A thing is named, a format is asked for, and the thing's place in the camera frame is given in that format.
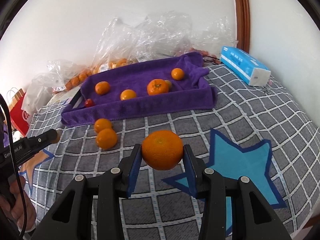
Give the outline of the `person's left hand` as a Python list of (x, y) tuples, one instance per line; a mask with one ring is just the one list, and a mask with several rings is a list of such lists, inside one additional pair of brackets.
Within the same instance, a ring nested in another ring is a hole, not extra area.
[[(24, 222), (24, 209), (21, 194), (18, 188), (18, 183), (16, 180), (14, 180), (10, 184), (10, 192), (16, 198), (15, 206), (10, 207), (10, 204), (7, 202), (7, 200), (1, 195), (1, 208), (8, 218), (16, 220), (17, 227), (21, 229)], [(27, 211), (27, 225), (25, 230), (29, 231), (35, 226), (36, 210), (25, 191), (23, 192), (23, 194)]]

